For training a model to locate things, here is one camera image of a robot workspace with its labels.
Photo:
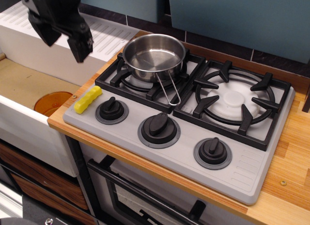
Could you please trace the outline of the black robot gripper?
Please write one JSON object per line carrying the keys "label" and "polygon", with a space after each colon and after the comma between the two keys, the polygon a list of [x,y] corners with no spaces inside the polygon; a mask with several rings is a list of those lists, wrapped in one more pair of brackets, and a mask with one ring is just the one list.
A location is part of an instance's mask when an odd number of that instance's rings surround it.
{"label": "black robot gripper", "polygon": [[77,63],[93,51],[93,37],[78,7],[81,0],[22,0],[29,9],[28,19],[45,44],[51,47],[62,34],[67,35]]}

